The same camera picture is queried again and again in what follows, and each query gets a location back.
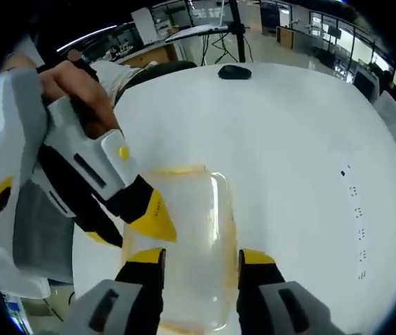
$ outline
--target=white tabletop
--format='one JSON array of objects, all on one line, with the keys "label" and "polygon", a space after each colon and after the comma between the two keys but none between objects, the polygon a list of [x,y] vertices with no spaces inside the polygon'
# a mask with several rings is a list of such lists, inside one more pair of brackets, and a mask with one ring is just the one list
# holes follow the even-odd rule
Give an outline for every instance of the white tabletop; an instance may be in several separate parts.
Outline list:
[{"label": "white tabletop", "polygon": [[[115,112],[131,153],[142,171],[205,164],[223,173],[238,248],[271,255],[341,330],[366,334],[396,299],[396,144],[354,86],[244,66],[250,80],[221,80],[215,65],[127,90]],[[75,229],[77,296],[114,278],[119,262],[118,249]]]}]

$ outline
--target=computer mouse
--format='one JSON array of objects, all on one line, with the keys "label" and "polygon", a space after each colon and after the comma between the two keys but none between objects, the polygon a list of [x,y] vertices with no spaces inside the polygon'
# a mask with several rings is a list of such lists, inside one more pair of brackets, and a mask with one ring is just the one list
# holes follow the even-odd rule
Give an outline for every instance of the computer mouse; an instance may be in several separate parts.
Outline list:
[{"label": "computer mouse", "polygon": [[219,70],[218,76],[221,79],[249,79],[252,72],[241,66],[225,65]]}]

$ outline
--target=yellow circle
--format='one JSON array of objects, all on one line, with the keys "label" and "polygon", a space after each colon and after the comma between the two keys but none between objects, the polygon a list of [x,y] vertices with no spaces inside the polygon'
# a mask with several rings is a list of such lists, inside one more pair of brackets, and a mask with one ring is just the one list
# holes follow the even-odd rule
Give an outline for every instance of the yellow circle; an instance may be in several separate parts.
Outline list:
[{"label": "yellow circle", "polygon": [[121,159],[123,159],[124,161],[126,161],[127,159],[129,159],[129,150],[127,147],[120,147],[119,149],[119,156]]}]

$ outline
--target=hand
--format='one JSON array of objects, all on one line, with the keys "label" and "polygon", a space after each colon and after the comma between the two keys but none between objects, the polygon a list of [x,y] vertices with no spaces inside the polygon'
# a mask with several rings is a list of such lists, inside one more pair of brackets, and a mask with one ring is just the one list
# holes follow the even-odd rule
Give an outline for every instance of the hand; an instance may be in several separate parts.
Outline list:
[{"label": "hand", "polygon": [[[11,55],[2,70],[19,66],[36,68],[36,64],[22,54]],[[98,138],[111,129],[119,129],[112,103],[104,88],[85,71],[75,67],[70,61],[63,61],[54,68],[39,74],[43,84],[43,96],[49,103],[65,95],[75,94],[88,104],[96,113],[98,121],[84,125],[90,138]]]}]

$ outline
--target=transparent box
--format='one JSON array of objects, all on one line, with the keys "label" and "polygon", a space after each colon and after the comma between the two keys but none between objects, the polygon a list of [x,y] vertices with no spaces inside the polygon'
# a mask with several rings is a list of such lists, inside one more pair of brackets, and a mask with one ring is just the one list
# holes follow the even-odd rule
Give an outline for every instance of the transparent box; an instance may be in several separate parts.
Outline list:
[{"label": "transparent box", "polygon": [[226,178],[205,169],[169,170],[144,178],[162,194],[177,241],[124,229],[123,264],[139,251],[166,249],[159,332],[205,334],[222,329],[237,292],[236,229]]}]

